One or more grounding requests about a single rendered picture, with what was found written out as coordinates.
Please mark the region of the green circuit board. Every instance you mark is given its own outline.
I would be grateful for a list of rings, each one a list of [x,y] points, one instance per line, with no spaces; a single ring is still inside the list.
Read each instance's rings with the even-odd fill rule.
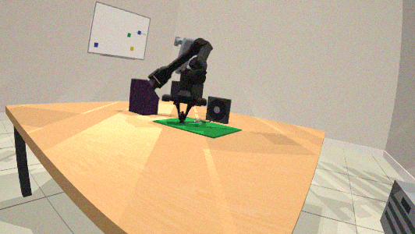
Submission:
[[[231,133],[242,131],[241,129],[234,128],[231,126],[224,126],[213,122],[203,121],[196,117],[195,119],[186,117],[184,121],[185,123],[179,123],[179,118],[153,120],[152,122],[156,122],[165,126],[170,126],[176,129],[181,129],[187,132],[199,134],[210,138],[222,137],[225,135],[229,135]]]

